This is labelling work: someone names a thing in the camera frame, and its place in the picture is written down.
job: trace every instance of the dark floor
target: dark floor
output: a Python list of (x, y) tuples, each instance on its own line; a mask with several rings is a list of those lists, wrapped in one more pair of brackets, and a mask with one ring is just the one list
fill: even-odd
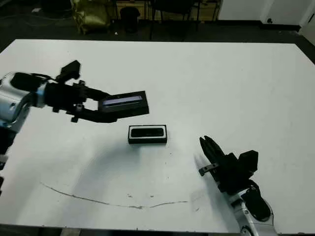
[[(38, 7), (38, 4), (25, 6), (13, 2), (0, 8), (0, 52), (17, 38), (149, 41), (151, 23), (148, 21), (140, 21), (138, 32), (134, 34), (125, 33), (122, 23), (114, 22), (108, 31), (82, 35), (76, 29), (71, 12), (31, 13), (35, 7)], [(194, 22), (156, 23), (152, 41), (295, 43), (315, 63), (315, 47), (296, 31), (261, 29), (259, 25), (227, 25), (214, 22), (199, 24), (196, 30)], [(0, 226), (1, 236), (57, 236), (60, 232), (61, 229)], [(81, 232), (81, 235), (107, 234), (108, 232), (104, 231)]]

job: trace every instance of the white table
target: white table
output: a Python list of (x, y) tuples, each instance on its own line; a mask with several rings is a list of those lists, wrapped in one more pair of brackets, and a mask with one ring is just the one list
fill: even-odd
[[(315, 232), (315, 66), (295, 45), (15, 40), (0, 74), (56, 76), (75, 59), (87, 86), (145, 90), (150, 114), (71, 123), (33, 108), (1, 172), (0, 223), (238, 232), (212, 177), (198, 173), (207, 134), (226, 153), (259, 152), (253, 179), (278, 233)], [(168, 143), (129, 145), (131, 124), (166, 124)]]

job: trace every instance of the wall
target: wall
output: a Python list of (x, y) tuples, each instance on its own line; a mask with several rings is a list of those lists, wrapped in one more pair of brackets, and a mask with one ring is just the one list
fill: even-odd
[(273, 24), (299, 25), (311, 2), (312, 0), (275, 0), (264, 20), (271, 18)]
[(265, 0), (223, 0), (219, 20), (260, 20)]
[(222, 0), (219, 20), (260, 20), (266, 24), (300, 25), (307, 23), (315, 0)]

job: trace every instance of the yellow bag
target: yellow bag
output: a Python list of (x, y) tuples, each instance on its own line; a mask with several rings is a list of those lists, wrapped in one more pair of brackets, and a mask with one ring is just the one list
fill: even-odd
[(73, 19), (79, 32), (86, 34), (92, 30), (109, 27), (110, 2), (111, 0), (72, 0)]

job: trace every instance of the black chair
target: black chair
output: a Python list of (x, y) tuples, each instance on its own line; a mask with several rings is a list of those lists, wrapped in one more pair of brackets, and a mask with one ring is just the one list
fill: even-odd
[(153, 25), (156, 11), (160, 11), (161, 13), (161, 21), (163, 22), (163, 11), (181, 14), (183, 16), (183, 20), (187, 15), (187, 21), (190, 18), (191, 9), (195, 3), (195, 0), (151, 0), (151, 8), (152, 8), (152, 23), (150, 29), (150, 40), (152, 39), (153, 34)]

